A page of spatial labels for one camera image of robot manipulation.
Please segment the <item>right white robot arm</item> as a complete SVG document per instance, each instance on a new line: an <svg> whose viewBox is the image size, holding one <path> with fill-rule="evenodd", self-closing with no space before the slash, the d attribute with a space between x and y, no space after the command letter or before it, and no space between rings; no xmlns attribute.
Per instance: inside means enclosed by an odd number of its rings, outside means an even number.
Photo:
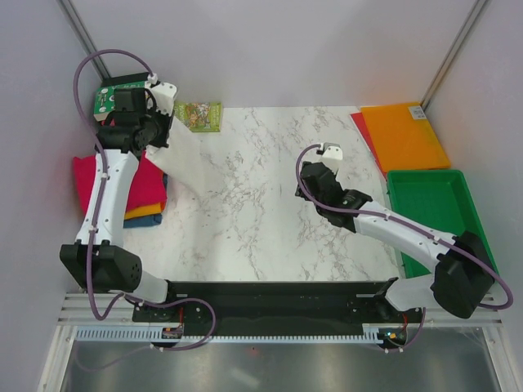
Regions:
<svg viewBox="0 0 523 392"><path fill-rule="evenodd" d="M451 234L396 214L367 194L343 189L321 162L299 163L296 176L297 196L313 202L329 223L388 244L427 269L423 276L385 283L374 301L381 320L390 322L403 311L433 305L468 319L493 286L492 262L473 232Z"/></svg>

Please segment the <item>white t shirt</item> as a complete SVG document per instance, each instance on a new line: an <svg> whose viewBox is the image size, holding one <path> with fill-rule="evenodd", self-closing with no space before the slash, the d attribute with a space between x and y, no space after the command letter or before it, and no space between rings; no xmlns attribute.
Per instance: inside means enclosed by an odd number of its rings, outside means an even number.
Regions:
<svg viewBox="0 0 523 392"><path fill-rule="evenodd" d="M168 130L167 147L146 147L145 157L176 182L184 185L203 202L220 180L215 180L212 163L201 141L176 116Z"/></svg>

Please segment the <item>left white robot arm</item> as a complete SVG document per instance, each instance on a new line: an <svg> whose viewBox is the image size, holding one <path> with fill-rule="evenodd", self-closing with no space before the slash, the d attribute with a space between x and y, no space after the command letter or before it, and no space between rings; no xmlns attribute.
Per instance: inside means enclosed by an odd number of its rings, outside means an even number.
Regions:
<svg viewBox="0 0 523 392"><path fill-rule="evenodd" d="M165 147L177 88L171 83L117 88L114 110L96 132L96 167L81 229L60 260L77 284L90 293L122 292L151 302L162 321L173 320L179 301L168 282L145 272L139 256L123 247L129 191L148 146Z"/></svg>

